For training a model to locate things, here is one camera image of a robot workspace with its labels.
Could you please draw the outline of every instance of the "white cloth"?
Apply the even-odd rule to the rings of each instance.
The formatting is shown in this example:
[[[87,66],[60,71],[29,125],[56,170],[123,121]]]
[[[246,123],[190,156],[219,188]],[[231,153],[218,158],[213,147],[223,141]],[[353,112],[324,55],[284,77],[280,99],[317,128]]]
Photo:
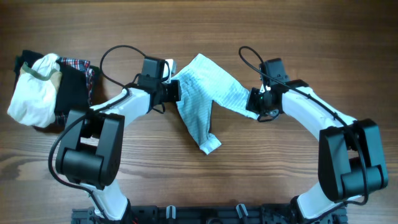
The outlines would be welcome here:
[[[27,67],[26,64],[22,66],[21,75],[7,111],[14,120],[40,128],[45,128],[55,121],[57,90],[49,78],[60,70],[57,59],[58,55],[48,54],[36,61],[32,68]]]
[[[180,80],[181,101],[177,102],[178,112],[205,154],[221,145],[216,136],[209,133],[213,101],[249,118],[258,117],[258,114],[246,110],[249,90],[202,54],[198,54],[172,79]]]

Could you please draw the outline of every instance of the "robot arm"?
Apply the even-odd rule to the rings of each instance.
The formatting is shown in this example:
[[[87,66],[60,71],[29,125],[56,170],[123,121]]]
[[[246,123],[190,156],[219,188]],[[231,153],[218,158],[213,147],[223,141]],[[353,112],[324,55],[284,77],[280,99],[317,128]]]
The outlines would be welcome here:
[[[170,81],[175,69],[176,64],[171,59],[145,57],[137,84],[133,81],[118,96],[92,106],[88,111],[70,111],[67,126],[86,113],[119,101],[129,91],[124,100],[72,127],[60,143],[55,162],[57,172],[64,174],[69,182],[92,191],[98,204],[92,197],[90,199],[98,217],[107,217],[112,221],[130,219],[126,217],[131,214],[129,200],[120,191],[115,179],[121,160],[124,127],[156,105],[180,100],[179,81]],[[80,142],[81,138],[91,136],[99,138],[97,146]]]
[[[373,192],[387,186],[388,175],[379,128],[370,119],[357,121],[320,99],[313,90],[301,80],[290,81],[281,59],[273,59],[260,65],[268,76],[286,85],[311,95],[321,104],[339,116],[354,133],[361,145],[368,176],[368,190]],[[261,90],[253,88],[246,106],[247,110],[263,116],[276,117],[285,113],[295,118],[319,141],[318,179],[308,192],[295,197],[291,206],[297,223],[316,220],[323,214],[339,207],[348,200],[365,194],[364,179],[359,157],[349,159],[348,150],[353,141],[343,129],[343,124],[335,119],[319,104],[286,86],[262,77]]]

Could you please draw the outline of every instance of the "light blue cloth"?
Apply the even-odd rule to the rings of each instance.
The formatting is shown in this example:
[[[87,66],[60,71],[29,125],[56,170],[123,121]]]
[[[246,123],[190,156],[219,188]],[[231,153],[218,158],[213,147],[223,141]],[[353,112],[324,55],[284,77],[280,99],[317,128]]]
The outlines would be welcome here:
[[[177,102],[178,112],[193,139],[206,154],[221,145],[216,136],[209,133],[213,101],[249,118],[258,117],[258,114],[246,110],[249,90],[202,54],[198,54],[172,79],[180,80],[182,95],[181,101]]]

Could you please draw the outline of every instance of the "wood grain surface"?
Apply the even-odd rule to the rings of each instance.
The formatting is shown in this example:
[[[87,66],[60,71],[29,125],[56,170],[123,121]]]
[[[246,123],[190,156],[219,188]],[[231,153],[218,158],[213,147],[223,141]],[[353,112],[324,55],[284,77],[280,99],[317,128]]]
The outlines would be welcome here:
[[[349,222],[397,223],[396,1],[17,2],[29,4],[0,8],[0,223],[68,223],[72,208],[90,206],[84,192],[58,184],[48,172],[57,134],[7,115],[15,55],[30,49],[99,65],[118,44],[173,58],[177,70],[204,54],[246,88],[261,83],[239,58],[240,46],[264,59],[281,57],[291,79],[305,80],[340,111],[379,125],[389,185],[366,206],[349,206]],[[139,54],[121,49],[109,54],[104,70],[127,83],[141,66]],[[106,81],[102,89],[107,98],[120,91]],[[286,115],[258,123],[215,104],[212,133],[223,145],[205,156],[176,106],[166,108],[125,129],[118,179],[133,205],[287,203],[317,182],[318,143]]]

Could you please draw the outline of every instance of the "pile of clothes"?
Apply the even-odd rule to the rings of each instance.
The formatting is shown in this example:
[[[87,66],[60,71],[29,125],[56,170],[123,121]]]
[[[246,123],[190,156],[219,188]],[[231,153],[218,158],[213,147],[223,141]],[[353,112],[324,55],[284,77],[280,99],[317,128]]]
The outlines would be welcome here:
[[[23,50],[17,56],[14,94],[8,108],[18,123],[65,126],[72,107],[89,108],[100,69],[90,61]]]
[[[16,85],[8,114],[21,124],[40,128],[51,123],[65,126],[72,107],[88,109],[101,73],[87,60],[30,50],[17,57],[14,71]],[[172,79],[180,80],[178,112],[205,154],[221,146],[210,133],[213,102],[248,118],[259,116],[246,110],[249,90],[202,54]]]

